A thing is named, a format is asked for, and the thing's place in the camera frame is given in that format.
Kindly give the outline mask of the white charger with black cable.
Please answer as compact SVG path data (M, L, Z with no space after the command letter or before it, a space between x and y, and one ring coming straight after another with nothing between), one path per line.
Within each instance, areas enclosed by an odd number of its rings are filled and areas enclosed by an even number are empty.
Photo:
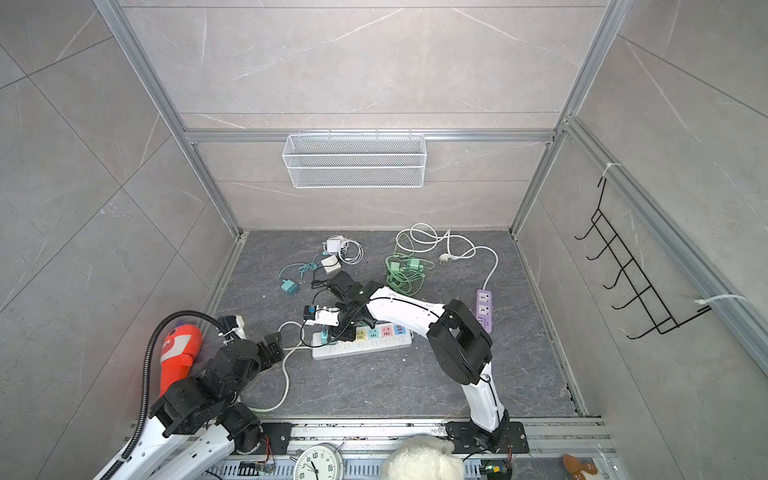
M322 260L314 263L312 270L312 279L310 286L312 289L320 289L327 283L326 277L338 273L342 269L342 264L337 255L324 256Z

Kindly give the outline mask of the white multicolour power strip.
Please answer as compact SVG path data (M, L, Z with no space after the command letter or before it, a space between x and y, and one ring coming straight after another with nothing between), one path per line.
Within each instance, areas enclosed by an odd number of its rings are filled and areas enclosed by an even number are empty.
M373 329L363 326L356 329L353 341L336 341L326 345L320 344L320 332L312 337L312 358L327 360L350 357L367 353L389 351L410 346L412 333L400 325L391 323L378 324Z

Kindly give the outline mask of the purple small power strip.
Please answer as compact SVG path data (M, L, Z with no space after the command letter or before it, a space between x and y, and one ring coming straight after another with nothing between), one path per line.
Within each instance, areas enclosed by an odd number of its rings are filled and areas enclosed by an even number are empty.
M488 290L478 289L476 292L476 318L483 329L491 333L493 324L492 294Z

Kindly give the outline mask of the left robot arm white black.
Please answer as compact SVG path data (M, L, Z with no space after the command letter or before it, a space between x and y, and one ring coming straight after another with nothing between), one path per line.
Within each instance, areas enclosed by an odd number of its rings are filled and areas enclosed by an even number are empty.
M209 323L225 344L195 375L168 385L150 399L152 361L163 330L181 317ZM270 333L258 343L241 332L235 316L214 318L180 310L160 321L150 336L143 366L139 419L125 446L97 473L99 479L196 479L233 453L263 451L272 464L288 450L292 426L263 423L239 395L256 376L286 354L282 336Z

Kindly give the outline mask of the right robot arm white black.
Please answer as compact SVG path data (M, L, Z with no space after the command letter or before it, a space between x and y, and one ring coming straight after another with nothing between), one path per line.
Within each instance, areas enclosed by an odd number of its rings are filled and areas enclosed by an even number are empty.
M327 345L352 342L358 327L381 323L426 338L442 371L461 385L469 406L470 420L451 422L447 434L470 451L497 453L507 446L510 417L493 381L493 341L463 302L414 299L379 282L363 285L346 272L324 284L336 303L305 306L303 321L325 327Z

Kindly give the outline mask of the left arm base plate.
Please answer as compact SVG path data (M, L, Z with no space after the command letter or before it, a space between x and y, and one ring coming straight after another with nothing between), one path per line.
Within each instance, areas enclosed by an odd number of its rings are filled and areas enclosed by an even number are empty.
M291 439L293 424L268 422L249 426L235 437L235 451L242 455L285 455Z

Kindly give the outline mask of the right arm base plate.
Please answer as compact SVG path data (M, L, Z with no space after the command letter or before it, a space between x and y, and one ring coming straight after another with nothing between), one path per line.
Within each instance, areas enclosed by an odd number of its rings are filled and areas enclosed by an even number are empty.
M488 432L471 421L451 421L445 424L445 431L457 454L487 452L517 455L530 452L527 434L520 422L505 420L496 430Z

